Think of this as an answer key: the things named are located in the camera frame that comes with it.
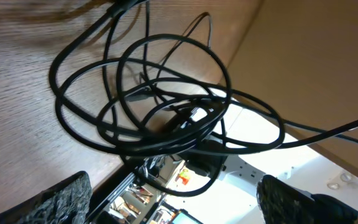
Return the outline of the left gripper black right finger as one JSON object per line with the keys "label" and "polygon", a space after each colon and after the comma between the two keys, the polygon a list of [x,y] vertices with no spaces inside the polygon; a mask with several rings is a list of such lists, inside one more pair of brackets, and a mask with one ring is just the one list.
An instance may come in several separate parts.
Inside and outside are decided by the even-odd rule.
{"label": "left gripper black right finger", "polygon": [[272,175],[257,184],[257,201],[266,224],[354,223],[358,211],[325,194],[309,194]]}

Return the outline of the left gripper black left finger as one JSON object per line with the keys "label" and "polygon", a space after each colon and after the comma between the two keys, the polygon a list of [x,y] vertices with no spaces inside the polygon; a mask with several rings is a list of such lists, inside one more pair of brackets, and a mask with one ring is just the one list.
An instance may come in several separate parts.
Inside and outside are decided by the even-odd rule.
{"label": "left gripper black left finger", "polygon": [[0,224],[85,223],[91,196],[89,175],[79,171],[0,213]]}

